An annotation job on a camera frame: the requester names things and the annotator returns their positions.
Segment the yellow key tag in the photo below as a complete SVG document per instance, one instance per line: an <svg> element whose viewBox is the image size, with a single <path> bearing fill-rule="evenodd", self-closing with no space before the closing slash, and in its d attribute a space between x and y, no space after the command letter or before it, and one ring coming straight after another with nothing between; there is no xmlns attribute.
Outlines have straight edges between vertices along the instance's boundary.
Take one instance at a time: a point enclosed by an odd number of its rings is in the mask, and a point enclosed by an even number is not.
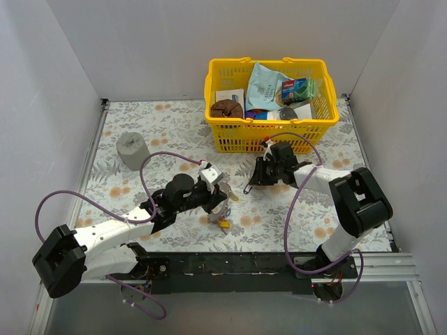
<svg viewBox="0 0 447 335"><path fill-rule="evenodd" d="M230 221L220 221L219 226L224 229L230 229L231 223Z"/></svg>

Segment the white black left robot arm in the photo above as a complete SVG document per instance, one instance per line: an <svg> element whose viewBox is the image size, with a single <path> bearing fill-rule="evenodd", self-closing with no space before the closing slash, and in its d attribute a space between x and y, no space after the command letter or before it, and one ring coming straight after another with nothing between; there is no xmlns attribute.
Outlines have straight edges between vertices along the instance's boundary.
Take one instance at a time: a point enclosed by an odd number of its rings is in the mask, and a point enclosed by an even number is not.
<svg viewBox="0 0 447 335"><path fill-rule="evenodd" d="M108 221L75 230L56 227L32 259L49 296L63 297L83 280L107 274L143 278L149 263L128 242L164 230L188 210L200 207L212 213L228 199L219 185L223 177L213 167L201 170L197 180L177 174L151 199L123 216L113 215Z"/></svg>

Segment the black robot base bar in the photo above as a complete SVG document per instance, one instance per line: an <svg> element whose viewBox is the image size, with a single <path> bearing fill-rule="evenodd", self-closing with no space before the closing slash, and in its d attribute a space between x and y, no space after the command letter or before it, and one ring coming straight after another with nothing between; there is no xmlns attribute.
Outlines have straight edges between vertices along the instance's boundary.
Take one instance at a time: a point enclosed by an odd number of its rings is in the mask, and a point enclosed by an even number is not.
<svg viewBox="0 0 447 335"><path fill-rule="evenodd" d="M195 292L291 292L311 295L313 279L332 282L340 295L342 280L356 279L353 257L348 257L327 274L303 275L293 270L283 253L210 252L139 253L131 270L113 270L125 281L148 282L151 293L166 295Z"/></svg>

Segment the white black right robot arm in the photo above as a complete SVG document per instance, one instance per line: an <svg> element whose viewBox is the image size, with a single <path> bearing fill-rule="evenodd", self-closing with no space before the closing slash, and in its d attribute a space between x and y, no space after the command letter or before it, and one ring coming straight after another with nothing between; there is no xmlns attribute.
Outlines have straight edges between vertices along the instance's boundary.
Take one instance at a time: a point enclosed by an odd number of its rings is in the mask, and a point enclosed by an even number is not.
<svg viewBox="0 0 447 335"><path fill-rule="evenodd" d="M341 171L325 168L321 163L300 163L289 143L276 143L270 138L262 142L262 147L265 152L256 159L247 186L273 186L282 181L297 189L284 227L285 256L296 272L334 276L358 242L393 216L392 206L369 169ZM295 203L306 188L332 197L339 225L317 248L315 258L297 266L288 252L288 226Z"/></svg>

